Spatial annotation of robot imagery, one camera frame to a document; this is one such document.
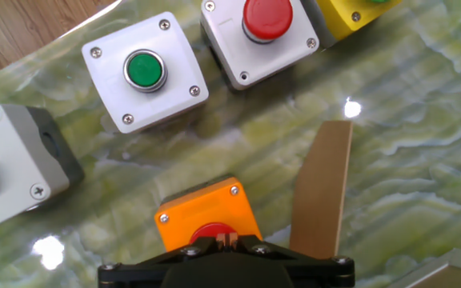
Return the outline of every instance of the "green push button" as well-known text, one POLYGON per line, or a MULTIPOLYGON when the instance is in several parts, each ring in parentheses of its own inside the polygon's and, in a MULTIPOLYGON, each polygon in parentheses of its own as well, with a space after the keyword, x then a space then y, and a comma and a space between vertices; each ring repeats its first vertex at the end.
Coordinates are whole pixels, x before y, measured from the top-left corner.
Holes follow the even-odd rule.
POLYGON ((156 57, 149 54, 139 54, 130 60, 127 72, 130 80, 136 85, 151 87, 161 79, 162 67, 156 57))

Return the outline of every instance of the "red push button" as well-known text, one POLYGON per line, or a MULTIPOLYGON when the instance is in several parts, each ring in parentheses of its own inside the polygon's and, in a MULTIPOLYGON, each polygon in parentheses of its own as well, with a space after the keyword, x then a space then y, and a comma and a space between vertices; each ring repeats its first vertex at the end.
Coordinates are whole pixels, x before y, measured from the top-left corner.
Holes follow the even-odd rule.
POLYGON ((293 22, 290 0, 247 0, 243 29, 253 41, 266 43, 284 35, 293 22))
POLYGON ((191 236, 190 244, 193 244, 198 239, 198 237, 216 238, 218 234, 230 233, 236 233, 236 231, 232 229, 232 227, 225 225, 223 223, 210 223, 198 228, 198 230, 195 233, 193 233, 193 236, 191 236))

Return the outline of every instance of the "white button box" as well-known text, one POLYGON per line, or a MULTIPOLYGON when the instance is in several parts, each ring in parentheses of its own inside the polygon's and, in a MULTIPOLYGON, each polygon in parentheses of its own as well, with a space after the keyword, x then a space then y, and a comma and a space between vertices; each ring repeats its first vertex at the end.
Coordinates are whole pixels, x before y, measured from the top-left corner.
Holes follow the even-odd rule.
POLYGON ((299 0, 291 0, 291 7, 289 1, 259 2, 202 2, 202 27, 231 85, 237 90, 244 90, 278 73, 311 55, 319 47, 318 37, 299 0), (278 3, 284 6, 274 7, 278 3), (279 14, 280 19, 268 23, 275 18, 275 13, 279 14), (288 26, 285 26, 286 18, 292 18, 287 22, 290 24, 288 26), (255 25, 258 20, 259 23, 263 20, 263 26, 255 25), (270 31, 267 30, 279 23, 285 26, 284 30, 278 27, 282 35, 268 34, 270 31))
POLYGON ((170 12, 87 43, 82 54, 122 133, 151 126, 209 96, 190 43, 170 12))
POLYGON ((0 105, 0 223, 82 177, 81 166, 46 110, 0 105))

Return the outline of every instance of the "marble table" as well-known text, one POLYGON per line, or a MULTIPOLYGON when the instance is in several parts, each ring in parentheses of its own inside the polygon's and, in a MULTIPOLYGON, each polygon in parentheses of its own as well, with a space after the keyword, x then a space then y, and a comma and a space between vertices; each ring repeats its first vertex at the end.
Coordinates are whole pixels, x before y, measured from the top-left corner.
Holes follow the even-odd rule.
POLYGON ((0 102, 47 108, 86 172, 57 201, 0 225, 0 287, 94 287, 104 262, 163 253, 162 199, 226 173, 246 187, 266 240, 287 246, 304 155, 323 121, 351 116, 340 254, 356 261, 357 287, 385 287, 461 249, 461 0, 405 0, 241 93, 227 88, 199 17, 200 0, 117 2, 0 71, 0 102), (210 100, 119 134, 81 47, 163 11, 183 26, 210 100))

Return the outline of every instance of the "green marble surface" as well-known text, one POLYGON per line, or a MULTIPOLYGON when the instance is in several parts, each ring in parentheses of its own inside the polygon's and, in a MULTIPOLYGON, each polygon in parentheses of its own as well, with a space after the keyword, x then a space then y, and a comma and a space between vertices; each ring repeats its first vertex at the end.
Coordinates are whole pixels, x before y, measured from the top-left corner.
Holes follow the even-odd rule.
POLYGON ((461 248, 461 0, 405 0, 242 93, 228 90, 202 41, 200 0, 125 1, 102 13, 0 71, 0 102, 47 108, 86 171, 65 197, 0 225, 0 287, 94 287, 103 262, 161 254, 162 199, 229 172, 263 235, 287 246, 294 178, 320 124, 345 118, 347 99, 362 113, 352 119, 340 254, 355 259, 357 287, 385 287, 461 248), (81 47, 163 11, 183 26, 210 100, 119 134, 81 47))

